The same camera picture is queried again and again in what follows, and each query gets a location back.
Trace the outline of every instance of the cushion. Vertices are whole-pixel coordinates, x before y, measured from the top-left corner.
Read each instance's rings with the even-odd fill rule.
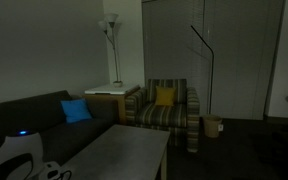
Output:
[[[156,86],[156,101],[157,106],[173,106],[175,88],[164,88]]]
[[[148,79],[145,86],[148,102],[155,102],[156,86],[160,86],[176,88],[174,103],[186,103],[186,79]]]
[[[92,116],[88,111],[85,99],[61,101],[61,104],[66,115],[66,122],[68,123],[73,123],[85,119],[92,119]]]
[[[146,104],[136,115],[135,124],[186,127],[186,105],[155,106],[155,103]]]
[[[44,162],[56,161],[63,165],[113,124],[113,119],[94,117],[91,121],[61,123],[41,132]]]

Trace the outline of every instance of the closet door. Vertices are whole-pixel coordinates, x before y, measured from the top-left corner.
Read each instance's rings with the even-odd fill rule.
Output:
[[[215,52],[212,113],[263,119],[283,0],[206,1]]]

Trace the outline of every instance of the wastebasket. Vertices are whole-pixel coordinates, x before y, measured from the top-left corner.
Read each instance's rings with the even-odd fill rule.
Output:
[[[203,116],[203,122],[205,136],[210,138],[218,137],[218,126],[222,123],[222,118],[216,115],[208,114]]]

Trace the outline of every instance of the dark gray sofa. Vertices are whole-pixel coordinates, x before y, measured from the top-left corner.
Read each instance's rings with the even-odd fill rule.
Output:
[[[59,91],[0,103],[0,146],[5,136],[18,130],[38,131],[44,161],[63,165],[118,120],[115,100],[87,100],[93,119],[66,123],[61,100],[72,100]]]

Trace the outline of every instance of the sofa armrest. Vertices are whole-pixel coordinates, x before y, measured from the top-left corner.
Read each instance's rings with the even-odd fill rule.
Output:
[[[197,152],[200,102],[195,88],[187,88],[187,150]]]
[[[141,88],[125,99],[126,124],[134,125],[138,111],[146,103],[147,89]]]
[[[94,118],[104,118],[112,120],[117,123],[118,116],[118,104],[116,100],[113,99],[85,99]]]

